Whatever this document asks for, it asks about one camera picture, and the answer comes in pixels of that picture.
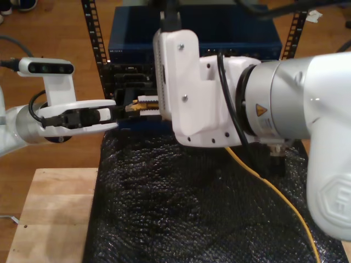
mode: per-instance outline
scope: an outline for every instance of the wooden floor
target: wooden floor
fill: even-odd
[[[266,0],[270,7],[286,4],[288,0]],[[105,45],[110,37],[114,7],[121,1],[97,0],[101,31]],[[333,53],[351,38],[344,28],[345,18],[339,8],[320,10],[318,24],[306,23],[297,57]],[[275,20],[284,43],[291,16]],[[35,56],[70,60],[76,67],[73,77],[78,100],[101,99],[93,52],[90,46],[81,2],[79,0],[39,0],[37,8],[27,14],[14,12],[5,18],[0,34],[13,36],[28,46]],[[0,59],[24,56],[7,42],[0,42]],[[42,90],[43,81],[21,78],[9,70],[0,69],[0,85],[7,108],[27,104],[31,96]],[[27,147],[0,158],[0,215],[20,217],[27,192],[37,168],[97,167],[103,135],[72,138],[63,145]],[[0,219],[0,263],[6,261],[16,225]]]

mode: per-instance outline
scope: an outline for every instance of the metal shelf rack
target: metal shelf rack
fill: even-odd
[[[110,74],[111,67],[110,63],[107,61],[97,6],[95,0],[81,0],[81,2],[104,95],[106,99],[113,99],[114,94],[111,90],[111,86],[113,85]],[[307,14],[307,10],[294,13],[289,35],[281,55],[282,60],[294,58]]]

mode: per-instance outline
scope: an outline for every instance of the paper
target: paper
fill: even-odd
[[[318,18],[320,18],[321,16],[323,15],[320,12],[318,12],[317,10],[312,10],[308,13],[306,20],[312,23],[318,23]]]

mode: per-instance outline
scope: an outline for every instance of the wooden table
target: wooden table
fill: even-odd
[[[82,262],[97,171],[36,170],[7,263]]]

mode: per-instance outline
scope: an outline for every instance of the yellow cable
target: yellow cable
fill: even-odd
[[[250,167],[248,167],[233,151],[231,148],[229,147],[226,147],[225,148],[229,154],[232,156],[232,158],[234,160],[236,160],[238,162],[239,165],[241,165],[245,170],[247,170],[250,174],[256,176],[258,179],[260,179],[261,181],[263,181],[266,185],[268,185],[270,188],[272,188],[274,190],[274,192],[276,192],[281,199],[283,199],[285,201],[285,203],[287,203],[289,205],[289,207],[295,212],[295,214],[297,215],[297,217],[300,219],[303,227],[305,228],[306,230],[306,233],[307,233],[307,236],[308,236],[308,239],[311,243],[311,246],[312,246],[312,249],[313,249],[313,252],[314,252],[314,255],[317,259],[317,263],[320,263],[320,258],[319,258],[319,254],[318,254],[318,250],[317,250],[317,247],[316,245],[314,244],[314,240],[313,240],[313,237],[312,237],[312,234],[311,234],[311,231],[309,230],[305,220],[303,220],[303,217],[302,215],[299,213],[299,211],[296,209],[296,207],[294,207],[294,205],[292,203],[290,203],[290,201],[268,180],[262,178],[261,176],[259,176],[258,173],[256,173],[254,170],[252,170]]]

